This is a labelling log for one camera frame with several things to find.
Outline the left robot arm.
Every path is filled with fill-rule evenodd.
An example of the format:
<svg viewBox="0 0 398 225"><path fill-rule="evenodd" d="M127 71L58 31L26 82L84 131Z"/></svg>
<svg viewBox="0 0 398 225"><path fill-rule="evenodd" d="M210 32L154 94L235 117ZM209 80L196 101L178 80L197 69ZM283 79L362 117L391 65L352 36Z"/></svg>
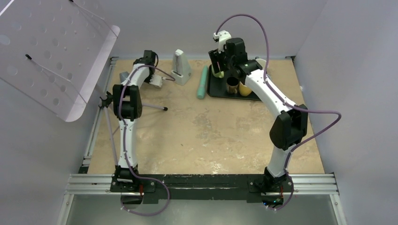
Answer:
<svg viewBox="0 0 398 225"><path fill-rule="evenodd" d="M133 63L132 72L120 73L120 84L112 87L114 113L120 129L120 158L113 177L112 190L122 192L139 192L143 190L138 176L138 159L136 155L136 131L138 119L142 115L143 104L139 88L145 80L154 74L157 54L145 50L143 57Z"/></svg>

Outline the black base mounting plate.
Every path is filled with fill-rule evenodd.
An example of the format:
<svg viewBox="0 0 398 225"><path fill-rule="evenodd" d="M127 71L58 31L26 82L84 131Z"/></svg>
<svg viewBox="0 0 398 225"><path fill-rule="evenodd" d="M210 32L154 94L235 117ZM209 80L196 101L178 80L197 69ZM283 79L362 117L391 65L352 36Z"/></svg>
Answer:
<svg viewBox="0 0 398 225"><path fill-rule="evenodd" d="M271 183L264 174L145 174L139 192L113 191L135 195L144 204L159 200L226 200L281 205L292 191L293 182L284 177Z"/></svg>

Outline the light green mug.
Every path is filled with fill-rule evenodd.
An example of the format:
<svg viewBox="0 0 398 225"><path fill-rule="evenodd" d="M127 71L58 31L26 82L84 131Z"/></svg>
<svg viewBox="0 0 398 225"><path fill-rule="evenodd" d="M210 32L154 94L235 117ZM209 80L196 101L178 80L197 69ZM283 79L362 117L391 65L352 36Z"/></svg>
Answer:
<svg viewBox="0 0 398 225"><path fill-rule="evenodd" d="M216 77L216 78L223 78L224 77L224 71L220 68L220 66L217 65L211 65L211 74Z"/></svg>

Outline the white cup on table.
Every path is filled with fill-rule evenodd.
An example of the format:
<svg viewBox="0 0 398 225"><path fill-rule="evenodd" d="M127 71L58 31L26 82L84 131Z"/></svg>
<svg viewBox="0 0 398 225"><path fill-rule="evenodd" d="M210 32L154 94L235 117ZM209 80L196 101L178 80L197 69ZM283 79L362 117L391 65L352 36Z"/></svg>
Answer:
<svg viewBox="0 0 398 225"><path fill-rule="evenodd" d="M265 59L261 59L261 58L258 58L258 59L255 59L255 60L260 64L260 66L262 67L262 70L264 70L267 61Z"/></svg>

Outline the yellow mug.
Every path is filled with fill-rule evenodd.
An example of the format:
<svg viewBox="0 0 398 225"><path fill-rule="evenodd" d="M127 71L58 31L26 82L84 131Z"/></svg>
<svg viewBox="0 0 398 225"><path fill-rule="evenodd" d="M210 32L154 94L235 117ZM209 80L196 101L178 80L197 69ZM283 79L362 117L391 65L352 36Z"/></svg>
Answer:
<svg viewBox="0 0 398 225"><path fill-rule="evenodd" d="M252 90L245 86L242 82L239 82L238 91L243 97L249 96L252 93Z"/></svg>

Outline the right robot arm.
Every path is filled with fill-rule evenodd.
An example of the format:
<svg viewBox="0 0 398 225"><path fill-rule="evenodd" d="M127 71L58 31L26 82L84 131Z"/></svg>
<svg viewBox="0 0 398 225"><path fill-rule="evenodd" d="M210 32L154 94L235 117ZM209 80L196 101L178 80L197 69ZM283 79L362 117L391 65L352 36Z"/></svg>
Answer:
<svg viewBox="0 0 398 225"><path fill-rule="evenodd" d="M209 52L212 71L223 72L248 87L275 119L269 132L274 145L271 160L265 167L262 181L253 182L253 186L262 192L279 190L287 179L291 152L307 134L307 107L296 105L273 84L266 72L267 65L248 59L243 39L215 36L214 41L218 48Z"/></svg>

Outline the black plastic tray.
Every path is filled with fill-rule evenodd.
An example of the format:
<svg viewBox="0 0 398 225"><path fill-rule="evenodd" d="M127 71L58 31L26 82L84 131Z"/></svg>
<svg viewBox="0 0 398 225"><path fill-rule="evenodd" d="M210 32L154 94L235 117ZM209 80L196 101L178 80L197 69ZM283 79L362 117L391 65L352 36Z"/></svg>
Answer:
<svg viewBox="0 0 398 225"><path fill-rule="evenodd" d="M211 97L215 98L229 98L229 99L240 99L240 100L251 100L251 101L260 101L259 97L252 92L248 96L240 95L239 91L237 93L228 93L227 92L227 79L231 77L230 71L227 71L223 78L217 78L212 73L212 65L209 65L208 68L208 77L207 77L207 94Z"/></svg>

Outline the brown mug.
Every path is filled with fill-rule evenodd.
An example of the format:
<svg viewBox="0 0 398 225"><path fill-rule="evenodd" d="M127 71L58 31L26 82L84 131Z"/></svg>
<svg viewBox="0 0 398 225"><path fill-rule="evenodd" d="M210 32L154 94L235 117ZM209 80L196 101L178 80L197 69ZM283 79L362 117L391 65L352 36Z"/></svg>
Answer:
<svg viewBox="0 0 398 225"><path fill-rule="evenodd" d="M226 91L229 94L237 94L239 87L239 80L236 77L228 77L226 80Z"/></svg>

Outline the clear perforated acrylic panel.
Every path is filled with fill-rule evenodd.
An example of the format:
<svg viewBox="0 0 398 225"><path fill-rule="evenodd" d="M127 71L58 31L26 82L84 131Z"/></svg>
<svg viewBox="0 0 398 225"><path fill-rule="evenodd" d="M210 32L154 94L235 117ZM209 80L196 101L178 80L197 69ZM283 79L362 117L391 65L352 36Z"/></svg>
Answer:
<svg viewBox="0 0 398 225"><path fill-rule="evenodd" d="M79 119L120 28L97 0L3 0L0 78L66 122Z"/></svg>

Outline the aluminium frame rail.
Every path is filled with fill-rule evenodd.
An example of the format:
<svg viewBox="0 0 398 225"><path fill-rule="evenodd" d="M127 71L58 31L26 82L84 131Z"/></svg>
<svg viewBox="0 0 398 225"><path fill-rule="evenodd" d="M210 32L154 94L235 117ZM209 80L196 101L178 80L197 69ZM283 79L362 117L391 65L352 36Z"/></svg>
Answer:
<svg viewBox="0 0 398 225"><path fill-rule="evenodd" d="M333 174L292 174L284 150L269 138L289 110L274 96L261 101L206 96L197 86L210 60L189 60L183 87L164 85L158 119L137 120L138 184L111 174L71 175L60 225L337 224Z"/></svg>

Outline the grey dotted coffee mug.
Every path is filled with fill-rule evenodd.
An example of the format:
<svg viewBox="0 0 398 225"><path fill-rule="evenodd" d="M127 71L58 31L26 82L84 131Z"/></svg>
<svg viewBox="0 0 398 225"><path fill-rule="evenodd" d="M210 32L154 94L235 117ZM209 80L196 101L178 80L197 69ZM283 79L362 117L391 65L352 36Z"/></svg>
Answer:
<svg viewBox="0 0 398 225"><path fill-rule="evenodd" d="M121 72L119 74L120 82L123 83L129 77L129 75L129 72L127 71Z"/></svg>

